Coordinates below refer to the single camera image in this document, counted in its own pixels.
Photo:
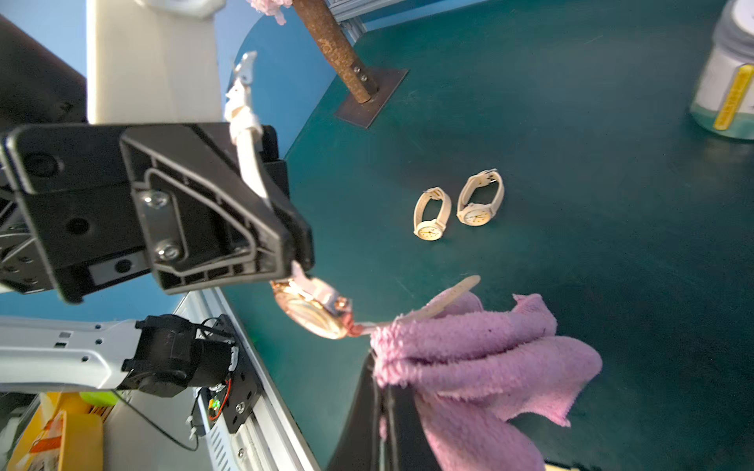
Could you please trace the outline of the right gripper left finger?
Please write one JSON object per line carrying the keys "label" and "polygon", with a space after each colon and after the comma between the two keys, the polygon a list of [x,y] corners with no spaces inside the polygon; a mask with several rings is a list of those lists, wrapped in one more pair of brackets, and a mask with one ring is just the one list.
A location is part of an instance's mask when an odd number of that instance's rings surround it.
{"label": "right gripper left finger", "polygon": [[380,469],[382,391],[374,380],[375,359],[365,358],[353,403],[327,470],[376,471]]}

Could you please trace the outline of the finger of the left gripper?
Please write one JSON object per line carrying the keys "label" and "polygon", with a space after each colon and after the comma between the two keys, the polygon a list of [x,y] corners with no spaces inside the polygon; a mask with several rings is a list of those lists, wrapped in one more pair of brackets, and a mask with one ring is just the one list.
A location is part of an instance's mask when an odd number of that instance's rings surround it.
{"label": "finger of the left gripper", "polygon": [[[261,164],[280,160],[264,126]],[[290,233],[243,181],[226,124],[128,127],[120,147],[151,271],[168,294],[290,274]]]}
{"label": "finger of the left gripper", "polygon": [[287,253],[307,272],[315,263],[313,235],[310,225],[292,203],[287,163],[283,160],[263,162],[262,168],[263,182],[273,210],[291,235],[292,246]]}

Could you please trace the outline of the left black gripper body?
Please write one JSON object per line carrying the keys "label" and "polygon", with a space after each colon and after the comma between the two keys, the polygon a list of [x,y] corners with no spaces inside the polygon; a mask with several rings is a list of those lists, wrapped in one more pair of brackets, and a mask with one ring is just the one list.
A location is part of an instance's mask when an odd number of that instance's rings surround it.
{"label": "left black gripper body", "polygon": [[24,125],[3,133],[8,195],[35,250],[5,260],[13,287],[47,285],[80,303],[133,278],[155,280],[120,147],[128,127],[139,126]]}

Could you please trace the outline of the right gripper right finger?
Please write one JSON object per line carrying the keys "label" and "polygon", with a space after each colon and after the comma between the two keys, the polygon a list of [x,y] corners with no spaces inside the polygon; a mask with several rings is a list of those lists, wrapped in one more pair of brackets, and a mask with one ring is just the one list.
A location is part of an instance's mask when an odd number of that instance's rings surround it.
{"label": "right gripper right finger", "polygon": [[385,469],[440,471],[417,412],[414,391],[398,386],[386,390],[387,441]]}

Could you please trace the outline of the white strap watch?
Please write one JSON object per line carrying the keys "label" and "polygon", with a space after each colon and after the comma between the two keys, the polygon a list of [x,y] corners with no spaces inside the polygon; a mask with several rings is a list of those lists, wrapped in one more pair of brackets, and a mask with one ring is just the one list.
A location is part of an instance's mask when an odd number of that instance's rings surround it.
{"label": "white strap watch", "polygon": [[[253,80],[255,51],[243,55],[234,69],[234,80],[227,92],[224,109],[230,123],[232,143],[237,147],[241,175],[245,184],[260,196],[266,205],[271,204],[271,190],[262,181],[257,145],[261,143],[262,127],[253,110]],[[481,281],[478,275],[469,276],[441,294],[441,298],[426,306],[397,317],[394,325],[424,321],[441,314]],[[319,337],[340,340],[346,337],[369,336],[386,323],[359,323],[353,318],[353,302],[335,288],[318,278],[310,278],[300,263],[290,265],[290,276],[271,283],[278,305],[298,325]]]}

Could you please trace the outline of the pink cloth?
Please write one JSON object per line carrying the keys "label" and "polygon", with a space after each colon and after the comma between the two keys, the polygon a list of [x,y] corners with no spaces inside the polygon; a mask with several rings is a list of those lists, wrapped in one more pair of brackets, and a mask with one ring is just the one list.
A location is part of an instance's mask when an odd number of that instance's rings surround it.
{"label": "pink cloth", "polygon": [[593,347],[557,335],[542,296],[514,301],[510,311],[490,311],[467,292],[435,317],[399,319],[370,336],[374,380],[412,389],[444,470],[545,469],[512,420],[534,413],[569,426],[577,397],[602,370]]}

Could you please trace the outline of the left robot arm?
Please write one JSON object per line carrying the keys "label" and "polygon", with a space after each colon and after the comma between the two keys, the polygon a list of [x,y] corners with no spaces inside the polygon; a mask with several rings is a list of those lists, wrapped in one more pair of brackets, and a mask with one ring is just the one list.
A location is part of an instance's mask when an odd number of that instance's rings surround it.
{"label": "left robot arm", "polygon": [[[1,284],[86,296],[144,275],[167,294],[271,282],[313,265],[277,133],[255,141],[266,196],[242,179],[225,123],[94,125],[86,81],[1,23]],[[170,398],[222,383],[231,335],[173,315],[105,323],[1,320],[8,392],[140,390]]]}

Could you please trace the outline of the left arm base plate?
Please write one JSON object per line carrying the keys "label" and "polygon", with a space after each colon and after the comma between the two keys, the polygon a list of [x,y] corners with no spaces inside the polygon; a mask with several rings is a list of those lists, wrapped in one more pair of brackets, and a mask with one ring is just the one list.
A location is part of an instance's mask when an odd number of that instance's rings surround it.
{"label": "left arm base plate", "polygon": [[224,423],[230,434],[235,434],[251,417],[253,408],[261,398],[263,388],[251,356],[242,342],[243,336],[227,314],[202,322],[213,341],[231,345],[231,363],[226,379],[219,385],[201,390],[201,403],[207,412],[209,428]]}

